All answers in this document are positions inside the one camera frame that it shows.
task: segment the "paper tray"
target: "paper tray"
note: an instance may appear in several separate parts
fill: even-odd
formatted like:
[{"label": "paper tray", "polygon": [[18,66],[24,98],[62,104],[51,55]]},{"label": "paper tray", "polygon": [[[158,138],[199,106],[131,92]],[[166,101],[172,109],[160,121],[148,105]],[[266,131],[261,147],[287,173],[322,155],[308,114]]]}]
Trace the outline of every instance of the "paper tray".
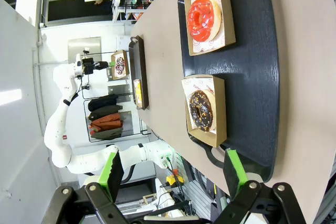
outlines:
[{"label": "paper tray", "polygon": [[[212,74],[225,80],[227,140],[247,172],[272,177],[279,124],[279,60],[271,0],[230,0],[236,43],[207,54],[188,52],[184,0],[178,0],[184,75]],[[205,148],[215,165],[220,161]]]},{"label": "paper tray", "polygon": [[146,76],[146,62],[145,62],[145,50],[143,39],[140,36],[131,37],[131,42],[129,44],[130,52],[130,70],[132,77],[132,87],[133,87],[133,101],[135,105],[135,88],[133,81],[139,79],[141,81],[141,97],[142,97],[142,107],[138,109],[145,110],[149,105],[148,100],[148,89],[147,89],[147,76]]}]

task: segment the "screw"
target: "screw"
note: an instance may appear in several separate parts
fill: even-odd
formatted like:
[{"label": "screw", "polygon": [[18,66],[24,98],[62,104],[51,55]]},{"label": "screw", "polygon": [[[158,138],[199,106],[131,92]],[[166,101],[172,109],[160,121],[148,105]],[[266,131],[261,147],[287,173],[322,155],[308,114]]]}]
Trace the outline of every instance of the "screw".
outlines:
[{"label": "screw", "polygon": [[250,188],[252,189],[256,189],[257,188],[257,184],[255,182],[252,182],[250,185],[249,185]]},{"label": "screw", "polygon": [[284,189],[285,189],[285,187],[283,185],[278,186],[279,191],[283,191]]}]

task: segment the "yellow component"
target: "yellow component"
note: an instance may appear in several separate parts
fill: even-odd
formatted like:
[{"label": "yellow component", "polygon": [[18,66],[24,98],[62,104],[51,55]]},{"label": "yellow component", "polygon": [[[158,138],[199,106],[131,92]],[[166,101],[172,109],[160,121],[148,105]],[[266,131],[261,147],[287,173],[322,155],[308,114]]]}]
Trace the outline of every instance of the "yellow component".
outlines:
[{"label": "yellow component", "polygon": [[[183,179],[180,175],[177,175],[177,179],[180,181],[181,184],[184,183],[184,179]],[[175,180],[175,178],[174,178],[174,175],[167,176],[166,181],[167,181],[167,182],[169,183],[169,185],[171,185],[171,186],[176,182],[176,180]]]},{"label": "yellow component", "polygon": [[139,79],[133,81],[135,88],[136,105],[142,107],[141,82]]}]

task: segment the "cardboard food tray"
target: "cardboard food tray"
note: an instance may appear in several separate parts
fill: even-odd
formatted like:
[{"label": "cardboard food tray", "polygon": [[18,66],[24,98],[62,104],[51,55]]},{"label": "cardboard food tray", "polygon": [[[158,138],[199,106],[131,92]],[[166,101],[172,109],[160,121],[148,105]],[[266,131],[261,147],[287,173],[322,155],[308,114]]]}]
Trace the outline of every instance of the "cardboard food tray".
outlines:
[{"label": "cardboard food tray", "polygon": [[187,121],[187,131],[195,138],[212,146],[218,147],[226,140],[226,108],[225,108],[225,86],[224,80],[207,74],[196,74],[185,77],[188,78],[212,78],[214,81],[215,106],[216,106],[216,134],[204,132],[200,129],[192,129],[191,118],[187,102],[185,102],[185,115]]},{"label": "cardboard food tray", "polygon": [[112,68],[112,78],[113,78],[113,80],[122,79],[125,76],[130,74],[130,71],[129,71],[129,68],[128,68],[128,59],[127,59],[127,52],[126,51],[119,50],[119,51],[115,52],[114,54],[111,55],[111,61],[115,63],[116,62],[115,61],[116,56],[120,55],[120,54],[123,54],[123,59],[124,59],[124,62],[125,62],[125,69],[124,69],[124,72],[123,72],[124,74],[120,77],[115,76],[114,72],[116,70],[115,69],[116,65],[114,65],[113,68]]},{"label": "cardboard food tray", "polygon": [[[187,33],[189,54],[191,56],[205,54],[207,52],[217,50],[219,48],[225,47],[229,44],[236,42],[235,28],[234,28],[234,23],[233,23],[230,0],[220,0],[220,1],[222,4],[222,19],[224,21],[224,28],[221,27],[221,29],[224,29],[224,38],[218,38],[218,39],[222,41],[222,46],[214,47],[212,49],[204,50],[201,52],[194,52],[193,38],[190,36],[189,33]],[[186,14],[188,14],[191,8],[191,2],[192,0],[184,0],[184,8],[185,8]]]}]

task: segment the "donut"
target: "donut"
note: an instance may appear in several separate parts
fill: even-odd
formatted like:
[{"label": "donut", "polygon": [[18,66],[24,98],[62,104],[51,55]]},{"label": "donut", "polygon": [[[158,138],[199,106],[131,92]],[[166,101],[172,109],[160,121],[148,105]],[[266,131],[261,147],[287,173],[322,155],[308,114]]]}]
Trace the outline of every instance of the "donut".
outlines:
[{"label": "donut", "polygon": [[125,61],[122,57],[119,57],[116,59],[115,61],[115,70],[117,72],[117,74],[122,74],[124,72],[125,69]]},{"label": "donut", "polygon": [[187,17],[190,36],[199,42],[210,41],[217,35],[222,15],[215,0],[195,0]]},{"label": "donut", "polygon": [[197,128],[202,131],[212,131],[216,127],[214,104],[215,97],[208,90],[196,90],[191,94],[189,100],[191,117]]}]

